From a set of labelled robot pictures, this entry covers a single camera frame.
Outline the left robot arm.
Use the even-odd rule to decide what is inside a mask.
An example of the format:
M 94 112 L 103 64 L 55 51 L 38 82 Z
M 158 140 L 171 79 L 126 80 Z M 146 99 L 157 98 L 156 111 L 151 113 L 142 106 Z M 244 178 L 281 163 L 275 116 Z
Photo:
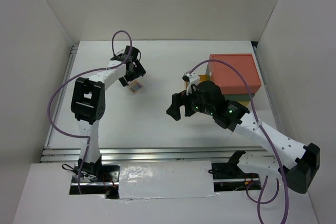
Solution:
M 140 63 L 141 52 L 135 47 L 113 56 L 107 67 L 88 78 L 75 81 L 71 111 L 77 120 L 82 136 L 78 172 L 90 181 L 98 181 L 103 175 L 102 156 L 99 150 L 99 123 L 106 111 L 105 92 L 116 81 L 129 87 L 137 78 L 146 74 Z

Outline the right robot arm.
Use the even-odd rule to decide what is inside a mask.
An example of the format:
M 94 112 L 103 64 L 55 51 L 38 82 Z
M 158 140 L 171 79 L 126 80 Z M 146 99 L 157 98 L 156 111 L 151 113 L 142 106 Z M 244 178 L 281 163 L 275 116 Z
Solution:
M 291 190 L 300 194 L 308 191 L 320 167 L 320 148 L 317 145 L 297 142 L 260 119 L 255 119 L 247 107 L 226 99 L 220 87 L 212 81 L 192 84 L 188 90 L 173 94 L 166 113 L 178 121 L 181 119 L 182 106 L 186 117 L 197 112 L 209 115 L 221 128 L 242 135 L 274 154 L 275 159 L 271 159 L 236 151 L 228 166 L 233 177 L 255 173 L 284 178 Z

